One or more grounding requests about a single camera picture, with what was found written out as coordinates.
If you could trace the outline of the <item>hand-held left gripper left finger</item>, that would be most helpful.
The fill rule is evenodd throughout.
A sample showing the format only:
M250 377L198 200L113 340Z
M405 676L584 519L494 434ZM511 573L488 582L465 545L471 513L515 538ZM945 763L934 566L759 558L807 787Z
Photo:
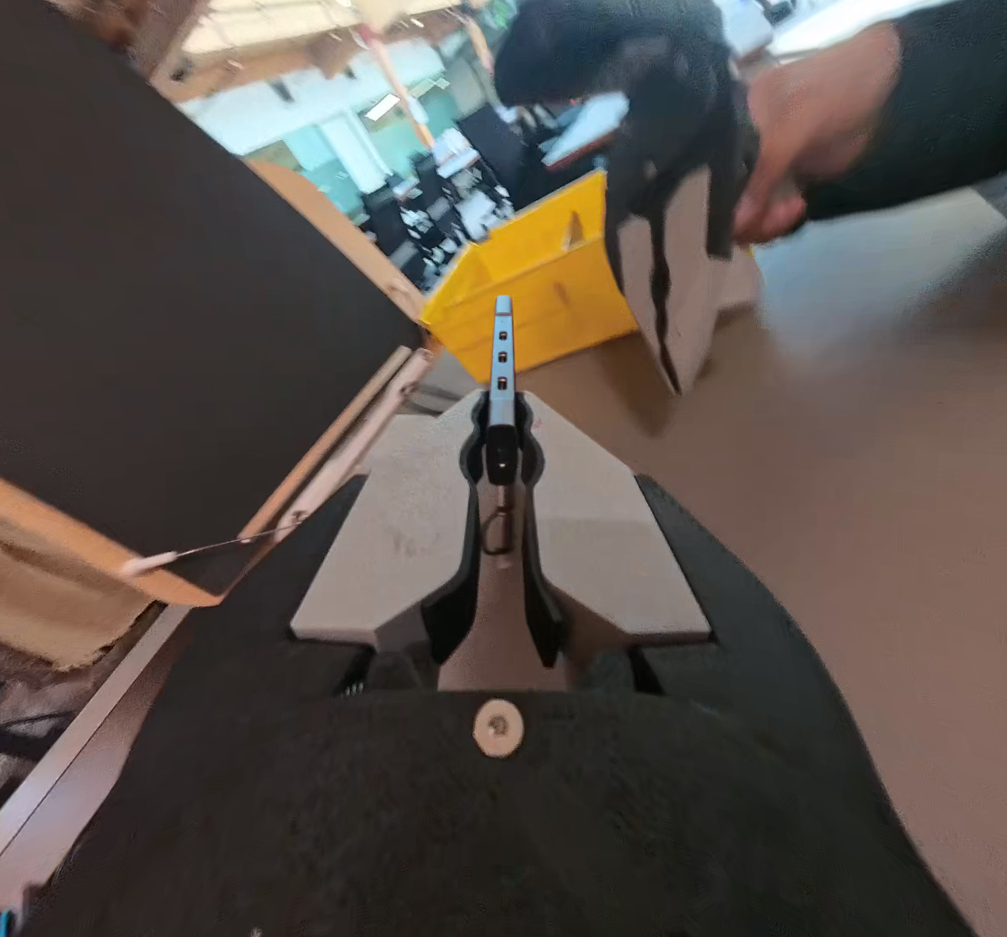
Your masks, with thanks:
M372 466L292 618L296 639L451 658L478 600L481 418L473 391Z

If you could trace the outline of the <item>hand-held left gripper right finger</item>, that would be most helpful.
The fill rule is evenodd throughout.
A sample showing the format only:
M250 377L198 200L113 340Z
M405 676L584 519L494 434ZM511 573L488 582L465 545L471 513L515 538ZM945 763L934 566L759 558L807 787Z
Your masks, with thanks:
M524 611L540 662L710 642L639 478L534 395L520 405Z

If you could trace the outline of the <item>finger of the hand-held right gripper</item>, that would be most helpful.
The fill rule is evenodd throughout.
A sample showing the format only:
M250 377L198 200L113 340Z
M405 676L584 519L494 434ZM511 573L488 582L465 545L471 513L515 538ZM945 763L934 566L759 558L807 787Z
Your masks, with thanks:
M687 395L711 352L722 317L749 310L761 294L752 252L727 239L727 253L708 250L711 169L692 170L660 215L660 365L674 395Z
M639 216L626 216L618 229L621 291L655 368L672 395L681 393L669 340L671 275L664 259L662 227L657 232Z

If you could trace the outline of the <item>grey usb hub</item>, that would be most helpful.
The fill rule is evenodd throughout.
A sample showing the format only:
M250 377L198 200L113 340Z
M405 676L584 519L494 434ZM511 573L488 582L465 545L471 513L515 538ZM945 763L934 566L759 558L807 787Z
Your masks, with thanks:
M515 326L510 296L499 296L494 305L490 365L483 453L494 504L483 522L481 540L485 556L501 558L513 552L515 489L520 471Z

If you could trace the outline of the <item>person's right forearm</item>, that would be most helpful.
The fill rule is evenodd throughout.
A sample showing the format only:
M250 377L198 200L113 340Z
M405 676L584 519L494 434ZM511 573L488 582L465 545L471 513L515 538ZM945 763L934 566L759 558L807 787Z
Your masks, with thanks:
M1005 0L894 20L899 73L851 172L809 192L807 218L880 213L1005 174Z

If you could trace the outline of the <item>person's right hand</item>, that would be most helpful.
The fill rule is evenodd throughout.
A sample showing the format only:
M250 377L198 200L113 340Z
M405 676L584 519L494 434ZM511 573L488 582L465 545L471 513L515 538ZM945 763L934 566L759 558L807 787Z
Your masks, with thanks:
M881 22L750 80L759 153L734 209L738 245L766 245L800 227L812 190L846 176L871 146L899 71L899 32Z

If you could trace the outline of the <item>yellow plastic bin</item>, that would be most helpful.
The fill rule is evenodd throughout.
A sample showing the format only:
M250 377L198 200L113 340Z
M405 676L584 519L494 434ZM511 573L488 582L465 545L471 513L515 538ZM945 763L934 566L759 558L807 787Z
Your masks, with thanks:
M519 374L637 331L605 248L607 176L593 172L465 246L421 326L488 382L497 298L510 298Z

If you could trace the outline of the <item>wooden backing board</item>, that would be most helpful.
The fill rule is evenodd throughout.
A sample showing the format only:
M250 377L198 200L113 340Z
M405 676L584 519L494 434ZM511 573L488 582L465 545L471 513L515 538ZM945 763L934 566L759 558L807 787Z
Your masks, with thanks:
M418 329L416 351L435 345L419 322L428 294L380 253L315 184L260 160L248 160L246 167L343 253L380 292L380 299ZM396 351L405 351L407 356L416 352L398 345L388 354L239 531L196 542L188 550L172 547L177 561L242 550L242 566L227 588L214 593L170 573L166 550L142 556L2 480L2 646L41 660L57 672L73 672L94 665L99 653L124 639L154 603L189 609L221 603L260 556L273 549L251 543L251 538L267 533L326 460L334 459L340 437L349 434L343 428L349 409L361 404L363 391L375 391L375 377Z

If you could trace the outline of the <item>black display panel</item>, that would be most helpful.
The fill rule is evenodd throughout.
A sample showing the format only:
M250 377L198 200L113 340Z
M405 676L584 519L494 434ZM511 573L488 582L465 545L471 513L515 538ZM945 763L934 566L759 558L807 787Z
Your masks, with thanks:
M46 0L2 36L2 520L214 605L421 329Z

